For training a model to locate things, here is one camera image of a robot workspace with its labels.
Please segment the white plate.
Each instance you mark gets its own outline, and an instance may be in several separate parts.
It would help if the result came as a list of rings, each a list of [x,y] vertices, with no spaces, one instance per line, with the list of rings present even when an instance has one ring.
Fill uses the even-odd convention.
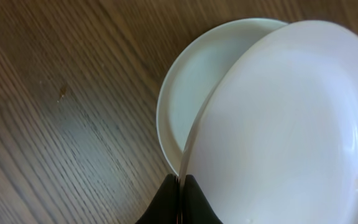
[[[157,135],[173,173],[180,171],[187,137],[209,93],[239,57],[286,22],[248,18],[217,26],[195,39],[176,58],[157,102]]]
[[[358,35],[301,21],[261,38],[185,152],[182,172],[223,223],[358,223]]]

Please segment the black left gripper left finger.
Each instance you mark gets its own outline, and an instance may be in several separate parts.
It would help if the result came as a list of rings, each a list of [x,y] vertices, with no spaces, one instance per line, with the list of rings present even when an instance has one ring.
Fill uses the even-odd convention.
[[[168,174],[144,214],[136,224],[177,224],[178,179]]]

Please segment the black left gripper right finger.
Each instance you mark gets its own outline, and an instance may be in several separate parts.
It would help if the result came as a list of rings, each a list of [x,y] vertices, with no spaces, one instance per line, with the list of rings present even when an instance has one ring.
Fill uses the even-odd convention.
[[[187,175],[182,195],[182,224],[222,224],[192,175]]]

